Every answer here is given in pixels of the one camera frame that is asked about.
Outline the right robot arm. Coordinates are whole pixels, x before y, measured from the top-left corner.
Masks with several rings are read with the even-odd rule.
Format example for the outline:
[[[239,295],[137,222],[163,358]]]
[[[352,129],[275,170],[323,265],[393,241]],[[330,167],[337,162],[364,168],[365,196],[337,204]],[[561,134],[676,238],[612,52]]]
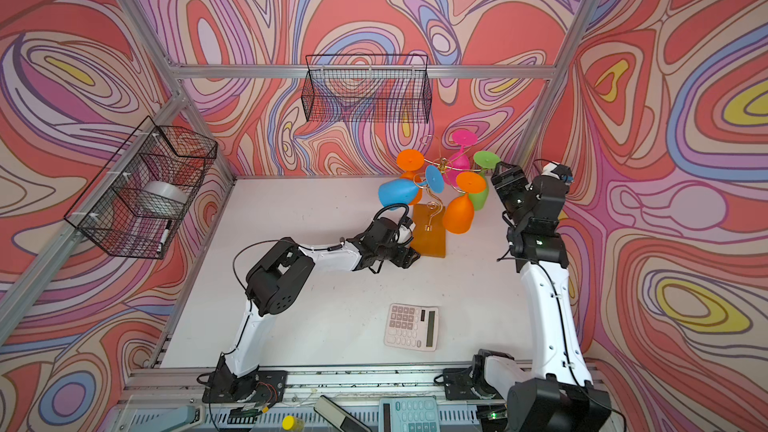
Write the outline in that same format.
[[[531,368],[481,349],[470,372],[481,398],[504,398],[510,431],[598,431],[614,412],[597,389],[579,346],[570,309],[569,260],[557,231],[573,181],[569,167],[549,162],[529,179],[518,165],[498,163],[491,182],[508,226],[506,258],[514,261],[529,306]]]

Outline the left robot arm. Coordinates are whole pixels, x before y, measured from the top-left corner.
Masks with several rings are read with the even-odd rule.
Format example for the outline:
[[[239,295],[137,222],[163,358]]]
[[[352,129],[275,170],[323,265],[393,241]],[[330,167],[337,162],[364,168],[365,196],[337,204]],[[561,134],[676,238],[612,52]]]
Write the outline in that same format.
[[[413,220],[376,216],[351,238],[332,245],[303,245],[290,237],[274,241],[248,271],[244,293],[247,306],[231,350],[220,355],[213,372],[199,377],[203,402],[227,403],[249,399],[259,387],[257,370],[277,316],[298,299],[310,275],[319,271],[380,272],[384,263],[409,268],[420,254],[411,247]]]

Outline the orange wine glass front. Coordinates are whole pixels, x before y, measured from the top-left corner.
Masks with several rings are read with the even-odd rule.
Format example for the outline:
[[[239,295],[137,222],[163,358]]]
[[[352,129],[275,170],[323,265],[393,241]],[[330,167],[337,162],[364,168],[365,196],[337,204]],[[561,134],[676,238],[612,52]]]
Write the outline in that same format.
[[[469,199],[469,193],[477,185],[477,177],[475,172],[463,172],[456,182],[460,195],[448,205],[442,223],[448,232],[459,235],[468,232],[474,221],[476,211]]]

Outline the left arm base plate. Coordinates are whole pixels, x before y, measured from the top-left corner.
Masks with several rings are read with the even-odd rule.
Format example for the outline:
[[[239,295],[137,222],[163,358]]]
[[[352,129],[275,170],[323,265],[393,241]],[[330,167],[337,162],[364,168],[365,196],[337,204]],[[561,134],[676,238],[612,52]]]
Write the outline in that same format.
[[[204,387],[206,404],[246,403],[273,406],[283,400],[288,372],[286,370],[256,370],[241,378],[222,369],[204,373],[196,378]]]

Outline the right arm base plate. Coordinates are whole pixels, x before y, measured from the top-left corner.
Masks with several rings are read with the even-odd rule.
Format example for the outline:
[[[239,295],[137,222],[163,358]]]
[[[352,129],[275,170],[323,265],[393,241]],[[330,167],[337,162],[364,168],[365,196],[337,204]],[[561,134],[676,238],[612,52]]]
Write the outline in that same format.
[[[448,401],[459,400],[497,400],[501,396],[489,385],[472,375],[472,368],[445,368],[433,379],[433,383],[443,388]]]

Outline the gold wire rack wooden base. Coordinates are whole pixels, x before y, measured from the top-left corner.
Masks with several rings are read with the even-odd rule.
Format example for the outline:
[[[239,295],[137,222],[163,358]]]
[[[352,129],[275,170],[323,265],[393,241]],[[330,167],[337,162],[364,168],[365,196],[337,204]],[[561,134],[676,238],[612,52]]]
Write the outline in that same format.
[[[420,253],[422,257],[445,258],[446,253],[446,229],[442,219],[450,202],[460,195],[460,191],[451,186],[445,178],[445,168],[449,158],[440,157],[438,162],[425,160],[425,168],[428,165],[437,166],[443,174],[445,189],[442,193],[425,191],[432,200],[425,204],[412,204],[413,209],[413,241],[411,247]]]

